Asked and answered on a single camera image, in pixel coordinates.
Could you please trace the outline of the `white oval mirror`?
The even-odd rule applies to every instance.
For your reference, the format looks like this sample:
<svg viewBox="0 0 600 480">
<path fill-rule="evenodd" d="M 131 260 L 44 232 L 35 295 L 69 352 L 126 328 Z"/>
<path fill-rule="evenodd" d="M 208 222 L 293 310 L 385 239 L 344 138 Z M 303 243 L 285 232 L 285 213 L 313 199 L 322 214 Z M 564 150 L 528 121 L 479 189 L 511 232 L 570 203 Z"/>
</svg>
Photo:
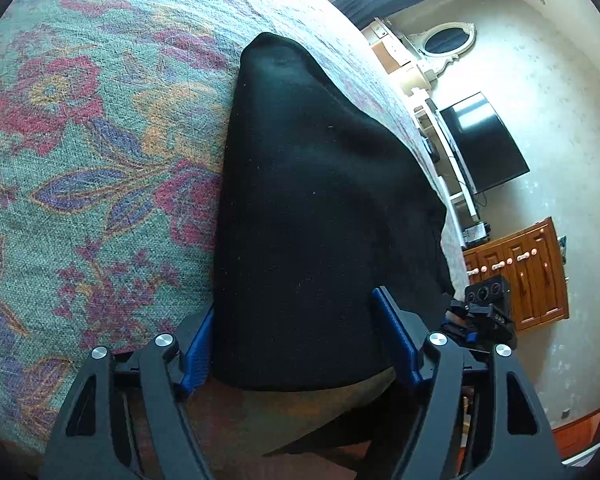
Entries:
<svg viewBox="0 0 600 480">
<path fill-rule="evenodd" d="M 475 44 L 476 26 L 468 22 L 446 22 L 407 39 L 419 56 L 418 68 L 429 81 L 442 75 L 446 66 L 458 61 Z"/>
</svg>

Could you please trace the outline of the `wooden cabinet with knobs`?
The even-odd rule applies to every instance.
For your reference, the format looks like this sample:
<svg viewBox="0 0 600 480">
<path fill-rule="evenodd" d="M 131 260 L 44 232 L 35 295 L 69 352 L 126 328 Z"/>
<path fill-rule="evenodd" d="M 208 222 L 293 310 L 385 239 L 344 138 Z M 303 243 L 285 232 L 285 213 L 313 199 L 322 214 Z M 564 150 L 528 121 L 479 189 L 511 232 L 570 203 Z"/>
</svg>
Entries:
<svg viewBox="0 0 600 480">
<path fill-rule="evenodd" d="M 518 333 L 569 318 L 567 279 L 553 219 L 464 251 L 475 284 L 501 275 Z"/>
</svg>

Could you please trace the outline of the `floral bedspread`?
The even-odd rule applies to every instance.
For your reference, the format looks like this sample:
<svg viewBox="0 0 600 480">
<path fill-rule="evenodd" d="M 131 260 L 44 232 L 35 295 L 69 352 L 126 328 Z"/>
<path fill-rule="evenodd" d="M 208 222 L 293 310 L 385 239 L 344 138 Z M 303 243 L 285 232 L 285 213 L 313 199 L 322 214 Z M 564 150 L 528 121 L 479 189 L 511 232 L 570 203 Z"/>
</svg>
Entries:
<svg viewBox="0 0 600 480">
<path fill-rule="evenodd" d="M 211 294 L 242 50 L 306 47 L 436 173 L 327 0 L 12 0 L 0 19 L 0 440 L 37 460 L 88 348 L 142 346 Z"/>
</svg>

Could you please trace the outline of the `black flat television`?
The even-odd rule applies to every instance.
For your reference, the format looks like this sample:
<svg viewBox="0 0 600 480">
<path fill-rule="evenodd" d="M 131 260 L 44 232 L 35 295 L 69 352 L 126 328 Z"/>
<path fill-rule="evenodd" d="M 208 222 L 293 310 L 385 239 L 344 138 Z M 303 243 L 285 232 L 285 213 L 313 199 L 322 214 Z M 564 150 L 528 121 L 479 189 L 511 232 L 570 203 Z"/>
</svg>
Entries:
<svg viewBox="0 0 600 480">
<path fill-rule="evenodd" d="M 440 116 L 474 194 L 530 171 L 500 115 L 481 92 L 445 107 Z"/>
</svg>

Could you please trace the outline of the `white dresser shelf unit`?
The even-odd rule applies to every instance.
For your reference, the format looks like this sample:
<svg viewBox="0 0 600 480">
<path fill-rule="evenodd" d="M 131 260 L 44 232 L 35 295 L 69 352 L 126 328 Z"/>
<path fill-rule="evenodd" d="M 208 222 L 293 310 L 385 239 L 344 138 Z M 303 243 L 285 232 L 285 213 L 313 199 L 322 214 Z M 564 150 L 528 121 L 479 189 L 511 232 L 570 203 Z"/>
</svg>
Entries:
<svg viewBox="0 0 600 480">
<path fill-rule="evenodd" d="M 393 87 L 401 92 L 432 161 L 443 165 L 438 180 L 451 209 L 452 225 L 460 246 L 468 249 L 485 242 L 489 234 L 479 216 L 477 194 L 469 188 L 470 181 L 460 166 L 460 155 L 440 116 L 441 110 L 432 99 L 432 92 L 444 73 L 429 81 L 418 68 L 419 56 L 408 41 L 408 35 L 395 32 L 387 20 L 375 18 L 362 29 L 362 34 L 384 66 Z"/>
</svg>

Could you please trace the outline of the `black pants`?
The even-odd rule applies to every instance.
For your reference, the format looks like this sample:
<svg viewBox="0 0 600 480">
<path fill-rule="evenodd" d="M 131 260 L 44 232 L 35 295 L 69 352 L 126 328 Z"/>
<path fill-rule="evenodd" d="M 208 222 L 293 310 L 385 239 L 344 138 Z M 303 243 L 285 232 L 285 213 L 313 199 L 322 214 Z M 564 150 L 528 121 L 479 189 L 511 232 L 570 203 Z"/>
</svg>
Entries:
<svg viewBox="0 0 600 480">
<path fill-rule="evenodd" d="M 273 34 L 245 48 L 213 269 L 224 451 L 272 452 L 388 387 L 370 294 L 441 324 L 445 215 L 411 151 L 306 49 Z"/>
</svg>

